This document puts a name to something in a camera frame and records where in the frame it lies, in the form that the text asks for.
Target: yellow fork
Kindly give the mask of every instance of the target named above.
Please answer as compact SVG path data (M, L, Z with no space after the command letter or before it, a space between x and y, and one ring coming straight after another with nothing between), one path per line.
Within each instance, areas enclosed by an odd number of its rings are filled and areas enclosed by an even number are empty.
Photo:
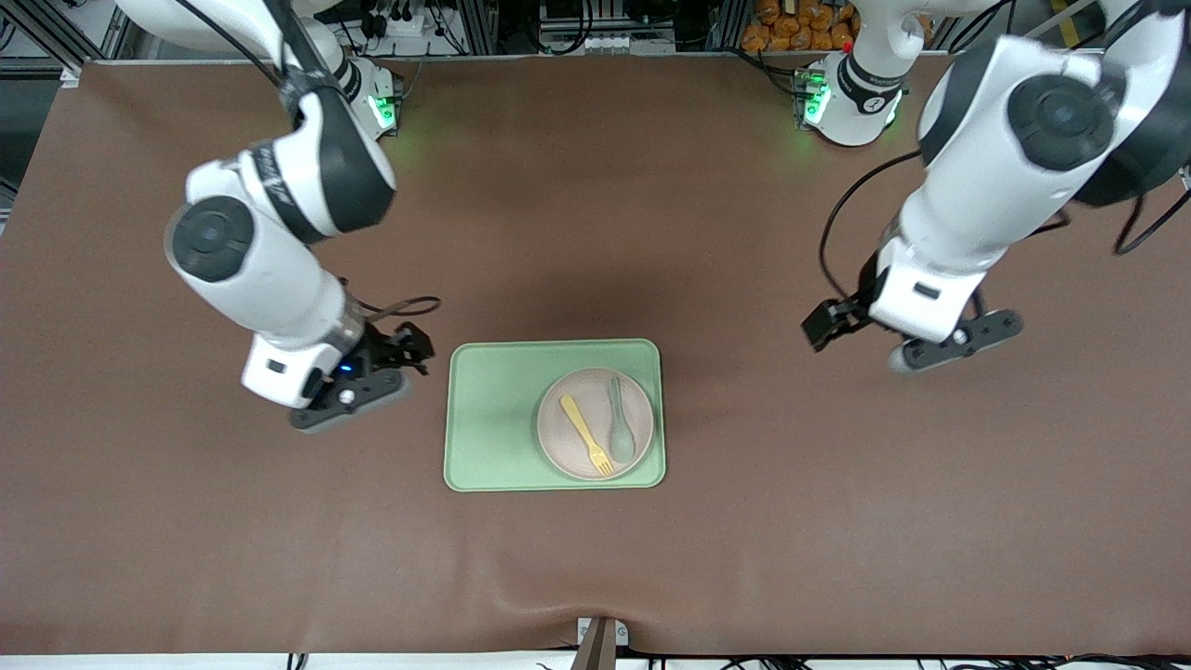
M584 415L579 413L579 406L575 405L575 399L570 396L562 396L559 401L562 405L562 412L567 413L567 419L570 420L570 425L579 431L579 437L587 443L587 458L592 459L592 465L599 474L604 477L612 476L612 462L607 458L607 453L604 447L596 444L596 439L592 438L592 432L587 428L587 422L584 421Z

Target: cable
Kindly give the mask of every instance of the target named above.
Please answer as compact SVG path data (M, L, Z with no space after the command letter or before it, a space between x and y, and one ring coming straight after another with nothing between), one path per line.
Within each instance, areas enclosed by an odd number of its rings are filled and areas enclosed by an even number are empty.
M351 44L351 52L355 54L356 56L360 56L361 51L360 48L356 46L356 38L351 37L351 31L348 30L348 24L343 21L343 15L339 14L339 6L336 5L335 7L331 7L331 11L335 12L335 19L339 21L339 27L343 29L343 35L348 38L348 42Z
M830 283L833 288L835 288L835 292L838 293L841 298L847 298L848 296L848 292L843 289L843 286L840 283L838 280L836 280L835 275L831 274L831 270L827 265L827 242L828 242L828 238L830 238L830 236L831 236L831 228L835 226L835 218L837 215L840 215L840 209L843 208L843 205L846 205L848 202L848 200L852 199L853 195L855 195L856 190L860 190L861 186L863 186L865 183L868 183L868 180L873 179L878 174L887 170L888 168L891 168L893 165L904 163L904 162L906 162L909 159L912 159L912 158L916 158L916 157L918 157L921 155L922 155L922 150L921 149L915 149L913 151L910 151L909 154L898 156L898 157L896 157L893 159L890 159L890 161L885 161L884 163L881 163L881 164L874 167L873 169L868 170L868 173L866 173L863 176L861 176L860 179L858 179L856 182L853 183L843 193L843 196L841 196L840 200L835 203L835 207L831 209L831 213L828 214L827 223L823 225L823 236L819 238L819 269L823 270L823 276L827 278L827 282Z
M1191 200L1191 190L1184 193L1173 205L1171 205L1171 208L1166 209L1162 215L1158 217L1158 220L1149 224L1149 227L1143 230L1140 234L1134 237L1133 242L1127 244L1124 240L1125 237L1133 232L1133 227L1137 224L1137 219L1141 217L1145 195L1139 193L1137 198L1133 201L1133 213L1129 214L1129 220L1125 221L1124 227L1121 228L1121 234L1117 234L1116 243L1112 245L1112 255L1123 256L1129 251L1135 250L1137 246L1141 246L1146 239L1149 239L1151 234L1158 232L1159 227L1166 225L1166 221L1171 220L1171 218L1183 208L1183 205L1187 203L1187 200Z
M977 14L975 18L972 19L972 23L964 26L964 30L961 30L960 33L955 36L955 39L952 42L952 45L947 49L947 52L954 56L955 54L971 46L972 43L975 42L977 38L980 37L980 35L989 29L989 25L992 24L992 19L994 19L997 14L1000 13L1000 8L1012 1L1014 0L1000 0L996 5Z
M727 52L729 52L729 54L735 54L742 61L744 61L746 63L748 63L748 64L750 64L754 68L757 68L760 70L771 71L773 74L784 74L786 76L792 76L794 74L794 70L790 69L790 68L779 68L777 65L767 65L760 58L754 58L753 56L750 56L748 51L737 49L735 46L725 46L723 50L727 51ZM760 56L760 55L761 55L761 52L757 51L757 56Z
M525 6L529 4L530 2L524 2L522 5L522 12L524 13L523 18L531 17L529 12L525 12ZM524 26L522 27L522 32L525 33L525 37L529 39L530 44L532 44L534 48L537 49L540 54L548 54L551 56L566 56L567 54L573 54L578 51L580 46L587 43L587 38L591 37L592 30L596 27L596 7L594 5L592 5L592 0L584 0L584 7L587 11L587 27L584 29L584 10L580 10L579 32L575 35L574 43L570 44L570 46L563 49L562 51L555 51L551 46L545 46L544 44L542 44L541 40L538 40L537 36L534 35L530 23L536 24L538 27L541 27L542 25L541 19L538 19L537 17L534 17L532 21L524 24Z
M955 32L955 26L958 25L960 25L959 19L956 18L947 19L947 27L944 27L940 35L935 36L935 39L931 40L930 43L930 48L935 49L937 46L942 46L943 44L946 44L947 40L950 39L952 33Z
M244 46L244 44L241 40L238 40L235 37L232 37L230 32L227 32L226 30L224 30L216 21L211 20L211 17L204 14L201 11L199 11L198 7L195 7L194 5L192 5L191 0L174 0L174 2L177 2L179 5L181 5L182 7L185 7L186 11L191 12L192 14L194 14L194 17L197 19L199 19L200 21L207 24L207 27L210 27L211 30L213 30L217 33L219 33L219 37L223 37L225 40L227 40L229 44L231 44L232 46L235 46L236 50L239 51L245 58L248 58L249 61L251 61L252 64L256 65L256 69L261 70L261 74L263 74L264 77L268 79L270 83L273 83L273 86L276 86L278 88L281 87L281 79L278 77L278 74L275 71L273 71L272 69L269 69L268 67L266 67L264 63L261 62L261 60L256 57L256 54L249 51L248 46Z
M1059 220L1040 226L1034 232L1030 232L1027 237L1034 237L1035 234L1042 234L1043 232L1050 232L1052 230L1058 230L1060 227L1067 227L1068 225L1071 225L1071 217L1067 214L1066 208L1060 208L1058 212L1055 212L1054 215L1059 217Z
M422 76L422 68L426 64L426 57L430 56L430 42L426 42L426 52L418 58L418 69L413 70L413 79L410 80L410 86L401 92L401 101L410 99L413 95L413 86L418 83L418 77Z
M11 27L12 32L8 33L8 37L4 37L4 31L7 27ZM17 26L8 23L8 19L4 19L4 23L0 24L0 39L4 39L4 44L0 44L0 51L4 51L8 48L8 44L12 44L13 37L17 37Z
M1075 49L1083 49L1084 46L1087 46L1089 44L1091 44L1096 39L1099 39L1100 37L1104 37L1103 30L1098 30L1092 35L1089 35L1087 37L1080 39L1079 44L1075 44L1074 46L1071 48L1071 51L1074 51Z
M455 30L451 27L450 21L447 20L447 13L443 12L439 0L430 0L426 8L430 10L430 18L434 19L435 25L442 29L442 37L447 40L447 44L460 56L466 56L467 50L463 49L463 43L455 36Z
M793 89L791 89L786 84L781 83L780 80L775 79L774 71L769 69L769 65L765 64L765 58L761 56L760 51L756 52L756 60L757 60L757 62L761 63L761 70L765 71L765 76L769 77L769 83L772 83L774 86L774 88L777 88L778 90L781 90L782 93L785 93L786 95L790 95L791 98L810 98L809 94L796 93Z
M1005 35L1014 33L1014 13L1017 12L1017 0L1009 0L1009 20L1005 21Z
M442 298L438 298L437 295L419 295L417 298L410 298L407 300L400 300L393 302L392 305L388 305L387 307L384 308L378 307L375 305L370 305L360 299L357 299L356 302L361 307L373 312L372 314L368 315L368 323L376 323L378 320L388 318L391 315L423 315L432 311L437 311L438 307L443 306ZM428 306L417 309L409 308L413 305L420 305L420 303L428 303Z

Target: plate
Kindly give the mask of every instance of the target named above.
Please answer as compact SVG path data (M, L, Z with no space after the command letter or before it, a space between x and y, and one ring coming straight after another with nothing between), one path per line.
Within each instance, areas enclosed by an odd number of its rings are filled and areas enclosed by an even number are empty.
M632 433L634 453L628 463L613 459L609 446L612 431L612 401L607 387L612 377L621 380L624 420L629 425L629 432ZM609 461L612 462L612 475L604 477L592 465L587 457L586 443L562 411L562 396L575 399L592 438L604 447ZM649 405L649 396L634 378L615 370L588 368L572 372L550 387L537 408L537 440L545 458L563 474L576 480L603 482L631 471L649 452L653 438L654 412Z

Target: brown table mat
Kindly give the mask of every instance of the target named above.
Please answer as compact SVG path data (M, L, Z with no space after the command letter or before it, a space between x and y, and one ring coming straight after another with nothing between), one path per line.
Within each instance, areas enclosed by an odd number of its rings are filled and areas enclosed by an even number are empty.
M1116 259L1127 207L1074 208L986 282L1022 337L929 376L879 328L818 356L799 330L824 217L913 146L944 64L859 150L731 58L429 64L388 220L317 250L369 301L442 295L441 357L313 438L162 251L191 168L285 131L274 92L87 67L0 238L0 651L549 647L607 614L665 653L1191 652L1185 221ZM841 276L919 179L844 211ZM448 490L450 352L579 338L661 349L665 482Z

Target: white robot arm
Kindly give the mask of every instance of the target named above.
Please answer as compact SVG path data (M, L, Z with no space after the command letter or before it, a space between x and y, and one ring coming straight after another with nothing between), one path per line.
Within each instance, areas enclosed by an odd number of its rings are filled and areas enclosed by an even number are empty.
M338 0L293 0L289 8L301 17L314 50L343 89L351 111L373 137L393 130L397 123L393 73L375 63L343 52L335 33L311 18ZM260 1L188 0L235 39L260 57L282 62L282 36L274 15ZM226 50L227 43L213 29L175 0L117 0L120 10L145 31L174 44L201 51Z
M166 255L207 302L255 332L244 387L303 411L291 422L311 428L394 397L405 386L397 369L424 374L434 350L412 324L384 337L311 252L380 223L393 170L283 0L237 8L255 11L258 27L268 25L262 11L273 21L262 42L278 44L270 56L297 130L192 170Z
M1012 243L1071 199L1140 195L1191 158L1191 0L1106 5L1103 57L1003 37L956 58L919 121L925 181L858 293L804 321L817 351L873 321L908 338L891 358L900 371L1004 342L1021 330L1016 314L962 314Z
M810 67L823 70L822 100L806 125L847 146L877 139L893 120L906 73L918 60L924 32L918 14L968 15L996 0L853 0L861 29L852 51L834 52Z

